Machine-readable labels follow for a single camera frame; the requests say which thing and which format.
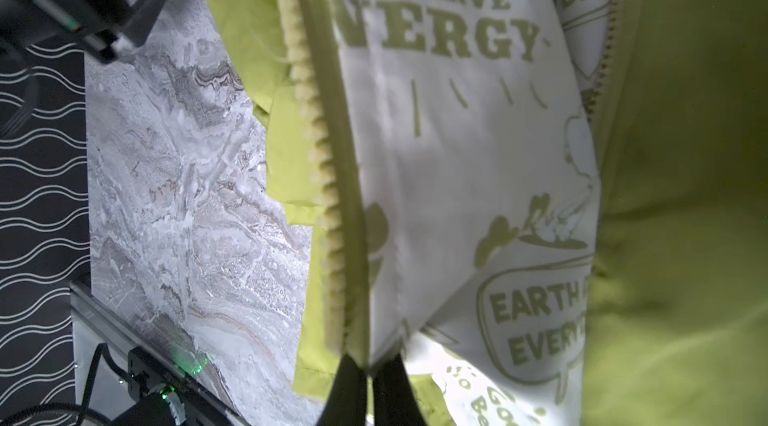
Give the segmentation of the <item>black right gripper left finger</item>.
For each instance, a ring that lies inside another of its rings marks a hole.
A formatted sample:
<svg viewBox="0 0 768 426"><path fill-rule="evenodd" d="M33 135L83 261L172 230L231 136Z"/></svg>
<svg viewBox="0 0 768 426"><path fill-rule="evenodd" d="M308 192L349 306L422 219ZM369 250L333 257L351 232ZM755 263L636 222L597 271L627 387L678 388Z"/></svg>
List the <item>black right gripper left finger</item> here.
<svg viewBox="0 0 768 426"><path fill-rule="evenodd" d="M368 377L354 359L344 355L317 426L363 426L366 424Z"/></svg>

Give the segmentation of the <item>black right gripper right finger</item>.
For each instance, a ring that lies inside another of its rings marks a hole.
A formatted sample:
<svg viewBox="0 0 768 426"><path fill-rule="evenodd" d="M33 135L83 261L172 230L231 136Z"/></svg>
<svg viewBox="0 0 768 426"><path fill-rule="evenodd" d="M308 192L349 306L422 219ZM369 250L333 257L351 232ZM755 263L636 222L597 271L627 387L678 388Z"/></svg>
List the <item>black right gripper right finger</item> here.
<svg viewBox="0 0 768 426"><path fill-rule="evenodd" d="M375 426L426 426L400 354L373 376Z"/></svg>

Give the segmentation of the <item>lime green printed jacket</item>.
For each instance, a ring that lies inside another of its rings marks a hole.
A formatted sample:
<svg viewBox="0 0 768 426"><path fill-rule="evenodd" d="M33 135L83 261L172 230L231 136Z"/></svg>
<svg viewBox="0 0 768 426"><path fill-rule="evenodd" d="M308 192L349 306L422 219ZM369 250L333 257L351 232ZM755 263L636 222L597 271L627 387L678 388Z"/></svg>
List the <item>lime green printed jacket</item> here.
<svg viewBox="0 0 768 426"><path fill-rule="evenodd" d="M767 421L767 0L207 0L312 230L295 390Z"/></svg>

